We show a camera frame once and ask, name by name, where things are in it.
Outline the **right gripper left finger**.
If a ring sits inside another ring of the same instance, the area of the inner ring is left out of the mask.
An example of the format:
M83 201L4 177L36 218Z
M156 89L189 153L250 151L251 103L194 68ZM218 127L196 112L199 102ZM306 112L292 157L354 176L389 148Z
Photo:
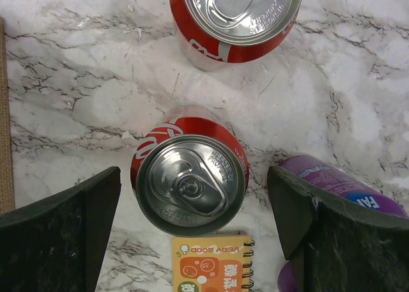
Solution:
M94 291L121 193L119 167L1 215L1 291Z

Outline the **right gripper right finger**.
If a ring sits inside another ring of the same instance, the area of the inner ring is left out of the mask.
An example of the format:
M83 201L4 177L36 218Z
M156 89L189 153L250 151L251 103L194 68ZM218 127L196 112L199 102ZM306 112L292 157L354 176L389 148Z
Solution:
M268 196L298 291L408 291L408 219L270 167Z

